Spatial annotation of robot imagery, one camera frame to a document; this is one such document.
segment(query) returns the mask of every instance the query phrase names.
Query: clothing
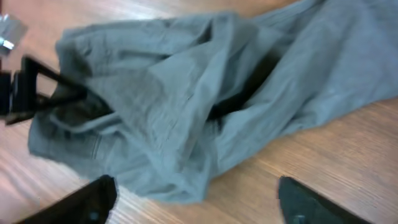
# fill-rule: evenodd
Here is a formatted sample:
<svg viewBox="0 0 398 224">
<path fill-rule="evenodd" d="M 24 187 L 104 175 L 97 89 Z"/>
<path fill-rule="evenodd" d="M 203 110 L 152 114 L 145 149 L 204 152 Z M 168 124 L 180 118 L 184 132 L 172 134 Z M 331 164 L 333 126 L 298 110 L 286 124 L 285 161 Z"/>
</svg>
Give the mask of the clothing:
<svg viewBox="0 0 398 224">
<path fill-rule="evenodd" d="M 388 0 L 303 0 L 252 19 L 219 12 L 68 30 L 56 46 L 61 73 L 91 93 L 38 113 L 30 152 L 143 197 L 202 201 L 212 178 L 271 140 L 397 96 L 397 10 Z M 267 58 L 277 64 L 250 100 L 221 125 L 208 121 Z"/>
</svg>

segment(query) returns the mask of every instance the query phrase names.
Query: wooden floor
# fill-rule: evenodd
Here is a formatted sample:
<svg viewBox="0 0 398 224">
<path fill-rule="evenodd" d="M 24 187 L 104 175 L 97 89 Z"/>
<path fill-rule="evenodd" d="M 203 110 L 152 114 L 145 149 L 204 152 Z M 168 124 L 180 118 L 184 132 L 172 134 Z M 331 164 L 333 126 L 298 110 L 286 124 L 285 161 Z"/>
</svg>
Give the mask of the wooden floor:
<svg viewBox="0 0 398 224">
<path fill-rule="evenodd" d="M 29 25 L 4 62 L 22 54 L 57 68 L 54 43 L 67 27 L 113 19 L 150 19 L 234 9 L 254 16 L 289 4 L 281 0 L 3 0 L 3 11 Z M 0 124 L 0 219 L 37 212 L 86 183 L 70 169 L 28 154 L 30 123 Z M 166 205 L 127 190 L 110 223 L 282 223 L 277 179 L 289 175 L 374 223 L 398 222 L 398 100 L 376 103 L 322 128 L 278 139 L 213 181 L 208 199 Z"/>
</svg>

